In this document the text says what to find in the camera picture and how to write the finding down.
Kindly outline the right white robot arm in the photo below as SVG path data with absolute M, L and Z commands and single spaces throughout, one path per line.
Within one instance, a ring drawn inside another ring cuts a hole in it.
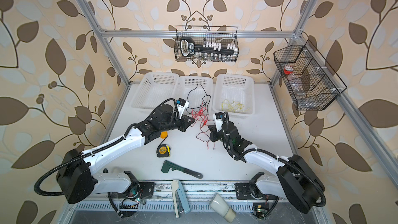
M 251 178 L 242 193 L 257 200 L 267 195 L 285 198 L 304 214 L 314 206 L 326 205 L 325 186 L 301 156 L 275 155 L 242 138 L 227 112 L 215 113 L 214 121 L 208 127 L 210 141 L 221 141 L 235 161 L 254 164 L 264 170 Z

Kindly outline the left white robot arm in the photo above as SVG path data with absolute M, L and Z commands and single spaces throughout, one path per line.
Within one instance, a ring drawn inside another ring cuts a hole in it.
M 132 172 L 115 174 L 100 170 L 127 152 L 159 138 L 162 132 L 185 132 L 195 122 L 184 114 L 188 106 L 184 99 L 167 99 L 143 121 L 129 125 L 123 135 L 82 152 L 70 150 L 60 165 L 37 180 L 34 192 L 47 197 L 64 196 L 69 204 L 76 204 L 94 194 L 127 195 L 137 190 L 139 182 Z

